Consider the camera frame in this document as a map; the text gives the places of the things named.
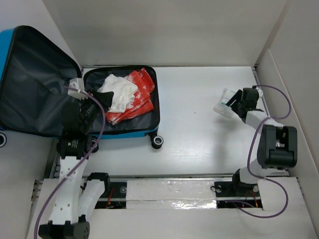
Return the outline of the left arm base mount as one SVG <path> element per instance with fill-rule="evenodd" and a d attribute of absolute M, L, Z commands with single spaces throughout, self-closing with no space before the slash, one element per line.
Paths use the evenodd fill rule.
<path fill-rule="evenodd" d="M 111 182 L 110 189 L 104 193 L 95 209 L 125 209 L 127 195 L 127 182 Z"/>

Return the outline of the white tissue pack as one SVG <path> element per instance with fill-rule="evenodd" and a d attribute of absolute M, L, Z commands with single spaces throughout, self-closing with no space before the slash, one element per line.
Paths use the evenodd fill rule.
<path fill-rule="evenodd" d="M 232 91 L 230 89 L 224 88 L 222 96 L 219 100 L 219 102 L 214 106 L 213 110 L 228 118 L 231 119 L 232 116 L 234 115 L 234 112 L 232 111 L 232 109 L 227 106 L 226 104 L 228 103 L 228 101 L 236 94 L 235 91 Z"/>

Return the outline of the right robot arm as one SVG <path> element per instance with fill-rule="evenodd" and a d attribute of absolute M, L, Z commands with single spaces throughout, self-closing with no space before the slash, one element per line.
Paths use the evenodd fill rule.
<path fill-rule="evenodd" d="M 257 108 L 259 91 L 256 86 L 238 90 L 226 106 L 239 116 L 243 123 L 255 129 L 249 149 L 247 166 L 232 176 L 230 190 L 236 196 L 252 190 L 260 179 L 275 172 L 293 168 L 298 160 L 298 132 L 293 126 L 278 123 L 262 109 Z M 257 135 L 260 140 L 255 160 L 251 160 Z"/>

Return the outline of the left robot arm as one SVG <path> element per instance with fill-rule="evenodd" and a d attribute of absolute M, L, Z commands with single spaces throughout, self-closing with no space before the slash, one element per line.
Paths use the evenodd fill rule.
<path fill-rule="evenodd" d="M 89 155 L 97 148 L 100 137 L 93 139 L 90 128 L 98 115 L 112 105 L 113 92 L 85 92 L 68 87 L 80 102 L 62 109 L 62 135 L 57 145 L 60 156 L 59 183 L 45 201 L 36 219 L 35 239 L 87 239 L 89 218 L 100 197 L 111 193 L 108 173 L 92 173 L 84 188 L 81 182 Z"/>

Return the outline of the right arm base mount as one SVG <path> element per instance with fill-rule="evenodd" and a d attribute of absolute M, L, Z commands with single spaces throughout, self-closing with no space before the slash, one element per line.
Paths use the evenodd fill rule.
<path fill-rule="evenodd" d="M 257 185 L 239 185 L 230 181 L 216 181 L 210 186 L 215 193 L 218 209 L 262 208 L 262 201 Z"/>

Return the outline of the red white patterned cloth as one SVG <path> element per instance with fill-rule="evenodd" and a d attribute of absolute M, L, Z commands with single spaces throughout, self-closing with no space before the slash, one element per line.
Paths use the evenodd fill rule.
<path fill-rule="evenodd" d="M 127 105 L 124 113 L 106 113 L 107 121 L 112 125 L 141 116 L 154 109 L 151 101 L 151 93 L 156 87 L 146 68 L 133 71 L 124 78 L 137 85 L 138 90 L 135 92 L 135 98 Z"/>

